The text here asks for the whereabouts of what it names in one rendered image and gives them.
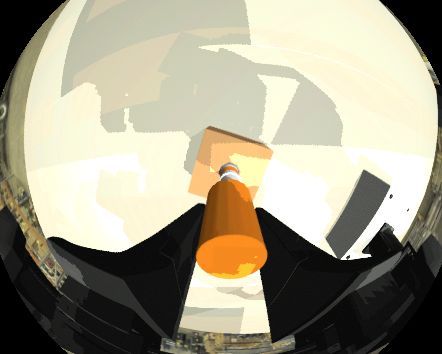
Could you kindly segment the tan wooden block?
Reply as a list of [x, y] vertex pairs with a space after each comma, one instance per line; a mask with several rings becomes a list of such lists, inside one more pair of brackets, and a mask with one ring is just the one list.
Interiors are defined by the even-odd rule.
[[253, 201], [273, 153], [264, 142], [209, 126], [202, 137], [188, 193], [208, 198], [210, 186], [218, 181], [222, 166], [232, 164]]

